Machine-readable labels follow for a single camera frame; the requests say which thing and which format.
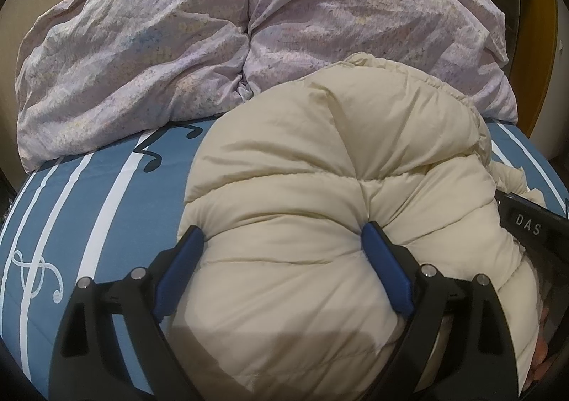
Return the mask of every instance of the music note print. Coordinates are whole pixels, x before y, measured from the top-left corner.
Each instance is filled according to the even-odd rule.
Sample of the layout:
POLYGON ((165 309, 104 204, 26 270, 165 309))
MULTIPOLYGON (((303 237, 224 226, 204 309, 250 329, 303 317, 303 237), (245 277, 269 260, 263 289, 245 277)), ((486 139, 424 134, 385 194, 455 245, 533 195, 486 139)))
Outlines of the music note print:
POLYGON ((162 156, 157 152, 148 151, 146 148, 156 141, 158 141, 164 133, 166 133, 171 127, 179 127, 179 128, 187 128, 190 132, 186 135, 187 139, 193 139, 199 137, 203 132, 203 128, 196 127, 192 125, 195 121, 186 121, 186 122, 171 122, 170 124, 159 128, 154 133, 152 133, 148 138, 146 138, 143 142, 141 142, 138 146, 133 149, 133 152, 137 154, 144 154, 147 156, 152 157, 153 159, 146 164, 144 167, 145 173, 150 173, 156 170, 159 166, 162 165, 162 156))

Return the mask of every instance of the white stripe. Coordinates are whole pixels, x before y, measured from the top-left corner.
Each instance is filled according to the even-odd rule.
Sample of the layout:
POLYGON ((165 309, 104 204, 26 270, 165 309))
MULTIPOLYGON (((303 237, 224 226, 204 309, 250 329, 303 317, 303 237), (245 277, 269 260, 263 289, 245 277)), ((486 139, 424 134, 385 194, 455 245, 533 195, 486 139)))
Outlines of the white stripe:
MULTIPOLYGON (((137 145, 148 138, 153 131, 144 133, 138 140, 137 145)), ((106 237, 109 234, 110 225, 113 222, 115 213, 117 212, 118 205, 121 203, 122 196, 128 187, 130 180, 133 177, 134 171, 138 168, 138 164, 142 159, 143 154, 132 152, 126 162, 122 166, 121 172, 118 174, 117 179, 110 188, 105 202, 103 203, 99 216, 95 221, 95 225, 89 236, 89 241, 83 252, 83 258, 79 266, 76 282, 83 276, 95 277, 95 271, 99 264, 99 258, 103 245, 105 244, 106 237)))
MULTIPOLYGON (((6 280, 8 279, 8 269, 9 269, 10 265, 12 264, 12 257, 14 256, 14 251, 16 250, 16 246, 18 245, 20 235, 22 233, 22 230, 24 229, 26 222, 28 221, 28 217, 30 216, 30 212, 32 211, 33 206, 37 202, 39 195, 42 192, 42 189, 46 187, 47 180, 49 180, 49 177, 53 175, 53 172, 55 172, 55 170, 59 166, 59 163, 61 163, 62 159, 63 159, 63 157, 59 158, 55 162, 53 167, 51 167, 49 172, 47 172, 47 175, 44 176, 44 178, 43 178, 42 182, 40 183, 38 189, 35 190, 35 193, 33 194, 32 200, 31 200, 30 204, 27 206, 27 209, 24 212, 24 216, 20 220, 20 224, 18 226, 18 229, 16 230, 16 235, 14 236, 14 239, 12 241, 12 246, 10 247, 10 252, 8 253, 8 258, 6 259, 6 264, 4 265, 4 275, 2 276, 2 286, 0 288, 0 337, 2 337, 2 330, 3 330, 2 318, 3 318, 3 311, 4 311, 4 295, 6 294, 6 280)), ((22 192, 20 192, 20 194, 23 194, 24 191, 26 190, 26 188, 27 188, 27 185, 24 186, 24 189, 22 189, 22 192)))
POLYGON ((553 195, 556 197, 557 201, 559 202, 559 205, 561 206, 561 208, 563 209, 563 211, 565 211, 565 201, 563 200, 563 198, 559 195, 559 193, 557 192, 557 189, 555 188, 554 184, 551 182, 551 180, 549 179, 549 177, 547 176, 547 174, 545 173, 545 171, 543 170, 543 168, 541 168, 541 165, 539 165, 539 163, 537 163, 537 160, 534 159, 534 157, 530 154, 530 152, 525 148, 525 146, 520 142, 520 140, 518 140, 511 131, 509 131, 503 124, 496 122, 496 124, 502 128, 509 136, 510 138, 518 145, 520 146, 520 148, 522 149, 523 153, 525 155, 527 155, 527 158, 531 161, 531 163, 536 167, 537 171, 540 172, 541 176, 543 177, 543 179, 545 180, 545 182, 547 183, 547 186, 549 186, 549 188, 551 189, 551 192, 553 192, 553 195))
POLYGON ((513 167, 511 162, 507 159, 502 150, 494 141, 492 142, 492 152, 496 154, 505 165, 513 167))
MULTIPOLYGON (((33 177, 36 176, 36 172, 33 172, 30 177, 27 179, 24 187, 20 190, 12 208, 10 209, 8 216, 4 222, 4 226, 2 226, 2 232, 0 232, 0 246, 2 245, 2 239, 4 239, 4 233, 6 232, 6 228, 8 227, 8 223, 12 219, 12 215, 14 214, 22 195, 28 189, 33 177)), ((6 264, 4 265, 4 272, 2 273, 2 285, 0 286, 0 336, 2 335, 2 308, 4 307, 4 294, 6 293, 6 279, 8 278, 8 270, 10 269, 10 264, 12 263, 12 257, 14 255, 14 251, 16 250, 16 245, 12 245, 10 247, 10 252, 8 253, 8 258, 6 259, 6 264)))
POLYGON ((26 279, 26 286, 24 287, 24 295, 22 297, 22 305, 20 311, 20 355, 22 357, 22 371, 27 378, 30 378, 30 364, 28 363, 28 310, 30 308, 30 301, 32 299, 32 289, 33 283, 35 282, 36 275, 38 273, 38 266, 40 260, 42 259, 43 251, 46 247, 47 240, 58 219, 59 213, 61 212, 63 205, 65 204, 70 192, 75 186, 75 183, 79 179, 81 172, 89 164, 89 161, 93 157, 93 152, 85 155, 77 168, 71 173, 69 181, 67 181, 62 193, 59 195, 57 202, 51 209, 47 222, 42 229, 42 234, 39 236, 38 244, 36 245, 35 251, 33 252, 32 261, 30 262, 30 269, 28 271, 28 277, 26 279))

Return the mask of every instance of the beige wall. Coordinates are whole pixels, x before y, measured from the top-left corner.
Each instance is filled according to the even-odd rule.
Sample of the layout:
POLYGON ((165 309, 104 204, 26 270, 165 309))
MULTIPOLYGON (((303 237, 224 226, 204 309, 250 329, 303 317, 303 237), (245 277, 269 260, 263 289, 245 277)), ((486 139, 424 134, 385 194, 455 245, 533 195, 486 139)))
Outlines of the beige wall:
POLYGON ((22 38, 35 20, 62 0, 6 0, 0 10, 0 168, 13 186, 25 179, 16 147, 15 66, 22 38))

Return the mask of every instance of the beige down jacket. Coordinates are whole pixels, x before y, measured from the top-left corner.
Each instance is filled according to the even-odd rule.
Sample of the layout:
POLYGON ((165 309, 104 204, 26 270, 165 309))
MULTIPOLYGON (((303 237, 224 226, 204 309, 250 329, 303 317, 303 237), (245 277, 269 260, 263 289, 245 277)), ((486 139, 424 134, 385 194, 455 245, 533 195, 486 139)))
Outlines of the beige down jacket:
MULTIPOLYGON (((494 191, 527 186, 490 148, 460 92, 362 53, 219 119, 193 161, 179 231, 201 227, 206 250, 169 333, 205 399, 361 396, 404 327, 360 247, 369 220, 448 277, 490 276, 521 386, 542 305, 494 191)), ((437 349, 447 335, 448 321, 437 349)))

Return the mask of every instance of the bed sheet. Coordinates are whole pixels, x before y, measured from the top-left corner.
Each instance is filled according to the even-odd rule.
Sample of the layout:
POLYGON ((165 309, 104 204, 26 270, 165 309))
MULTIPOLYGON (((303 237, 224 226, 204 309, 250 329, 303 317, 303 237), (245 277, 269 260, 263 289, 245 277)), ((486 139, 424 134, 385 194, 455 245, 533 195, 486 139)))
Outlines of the bed sheet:
MULTIPOLYGON (((20 191, 0 232, 0 333, 47 396, 53 342, 75 282, 123 278, 171 248, 190 165, 214 119, 170 124, 96 152, 51 161, 20 191)), ((567 189, 514 125, 487 121, 492 156, 523 167, 550 210, 565 215, 567 189)), ((133 383, 150 391, 122 318, 115 327, 133 383)))

